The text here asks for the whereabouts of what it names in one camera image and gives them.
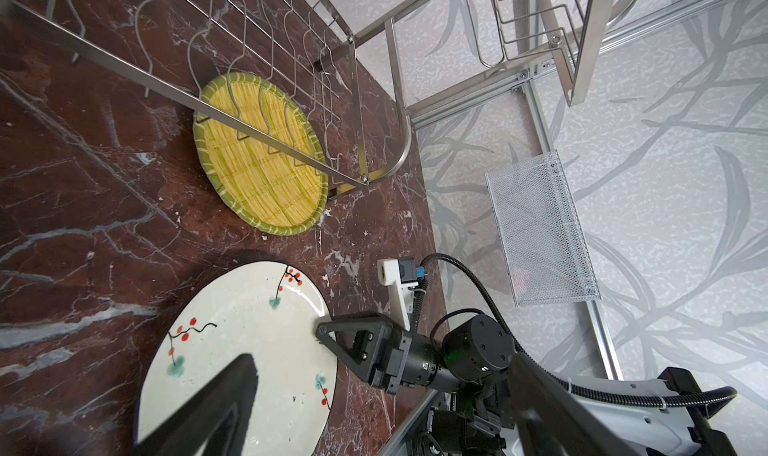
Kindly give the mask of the steel dish rack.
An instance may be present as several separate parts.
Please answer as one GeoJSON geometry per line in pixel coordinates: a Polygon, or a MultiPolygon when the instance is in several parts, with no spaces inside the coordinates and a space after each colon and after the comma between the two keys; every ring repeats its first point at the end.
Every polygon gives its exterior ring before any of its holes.
{"type": "Polygon", "coordinates": [[[253,138],[267,145],[277,153],[285,154],[299,164],[307,164],[328,176],[332,183],[331,197],[370,186],[388,178],[400,170],[409,153],[412,140],[412,124],[424,120],[429,114],[447,108],[455,102],[473,100],[482,90],[495,84],[524,84],[530,80],[534,66],[554,62],[562,90],[568,104],[581,104],[586,98],[597,58],[606,32],[613,28],[632,10],[637,0],[572,0],[569,4],[556,6],[552,0],[490,0],[494,11],[501,58],[496,64],[486,64],[484,72],[454,84],[442,92],[429,96],[417,104],[408,106],[404,100],[404,87],[396,42],[395,26],[432,0],[404,0],[384,16],[366,26],[360,32],[352,32],[340,16],[331,0],[316,0],[324,7],[330,20],[327,26],[339,28],[344,40],[337,46],[325,46],[317,58],[302,60],[293,48],[286,50],[293,62],[294,70],[305,70],[318,82],[324,76],[333,74],[337,62],[347,60],[350,69],[350,94],[353,100],[355,119],[353,122],[360,174],[353,176],[323,162],[320,158],[301,152],[297,146],[288,144],[273,135],[272,130],[260,130],[247,124],[237,115],[218,110],[202,100],[201,94],[192,94],[176,84],[158,78],[153,72],[154,64],[146,68],[130,64],[105,48],[90,42],[83,30],[72,32],[54,20],[57,0],[1,0],[2,16],[15,18],[26,24],[48,40],[64,46],[76,58],[86,58],[94,64],[111,70],[140,86],[146,94],[161,94],[170,98],[205,119],[214,119],[236,130],[239,138],[253,138]],[[562,26],[557,18],[559,9],[575,8],[582,25],[562,26]],[[376,169],[369,170],[362,126],[362,99],[358,80],[357,48],[378,36],[387,38],[388,58],[392,76],[395,104],[400,124],[400,154],[396,160],[376,169]]]}

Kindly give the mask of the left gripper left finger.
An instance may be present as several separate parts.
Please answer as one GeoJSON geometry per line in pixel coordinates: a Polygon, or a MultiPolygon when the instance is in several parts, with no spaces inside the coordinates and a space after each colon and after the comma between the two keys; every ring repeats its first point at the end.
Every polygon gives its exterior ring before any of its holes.
{"type": "Polygon", "coordinates": [[[258,388],[253,357],[238,355],[132,450],[133,455],[240,455],[258,388]]]}

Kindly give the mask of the yellow green woven plate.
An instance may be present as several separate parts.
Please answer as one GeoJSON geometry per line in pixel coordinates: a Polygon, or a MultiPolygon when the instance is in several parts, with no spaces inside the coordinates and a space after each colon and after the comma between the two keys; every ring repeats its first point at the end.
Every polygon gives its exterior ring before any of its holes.
{"type": "MultiPolygon", "coordinates": [[[[302,109],[255,74],[221,74],[202,88],[200,100],[307,156],[325,160],[302,109]]],[[[202,169],[243,221],[266,233],[290,236],[320,220],[329,189],[326,173],[203,114],[194,115],[193,132],[202,169]]]]}

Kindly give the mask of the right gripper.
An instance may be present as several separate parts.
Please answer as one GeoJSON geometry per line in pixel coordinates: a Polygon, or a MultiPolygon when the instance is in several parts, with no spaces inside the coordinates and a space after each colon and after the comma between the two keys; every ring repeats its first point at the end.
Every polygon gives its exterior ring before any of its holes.
{"type": "Polygon", "coordinates": [[[389,394],[402,386],[445,393],[479,386],[506,370],[514,353],[512,336],[484,314],[473,316],[437,343],[378,314],[320,322],[315,335],[360,380],[389,394]]]}

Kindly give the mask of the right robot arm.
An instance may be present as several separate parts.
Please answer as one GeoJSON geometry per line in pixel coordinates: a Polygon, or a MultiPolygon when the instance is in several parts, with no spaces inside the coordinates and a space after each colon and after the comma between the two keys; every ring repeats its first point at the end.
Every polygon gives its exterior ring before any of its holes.
{"type": "Polygon", "coordinates": [[[383,259],[399,310],[321,322],[316,336],[353,374],[388,394],[431,389],[388,449],[406,455],[731,455],[711,419],[735,397],[669,367],[639,382],[557,376],[536,363],[494,301],[463,308],[444,337],[418,330],[426,262],[383,259]]]}

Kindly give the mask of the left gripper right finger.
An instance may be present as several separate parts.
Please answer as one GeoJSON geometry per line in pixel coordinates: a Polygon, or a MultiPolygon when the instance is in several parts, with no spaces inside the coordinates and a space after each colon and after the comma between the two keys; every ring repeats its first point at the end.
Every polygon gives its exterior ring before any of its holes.
{"type": "Polygon", "coordinates": [[[521,353],[508,367],[510,411],[526,455],[633,455],[533,360],[521,353]]]}

